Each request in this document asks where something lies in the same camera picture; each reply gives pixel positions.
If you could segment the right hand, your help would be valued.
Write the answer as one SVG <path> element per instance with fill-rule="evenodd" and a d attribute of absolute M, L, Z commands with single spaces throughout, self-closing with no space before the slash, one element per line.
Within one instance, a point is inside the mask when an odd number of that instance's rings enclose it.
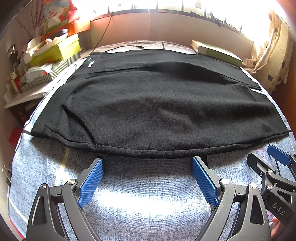
<path fill-rule="evenodd" d="M 270 236 L 271 236 L 271 239 L 273 239 L 276 236 L 278 229 L 280 227 L 280 221 L 276 217 L 273 217 L 269 225 L 270 225 Z"/>

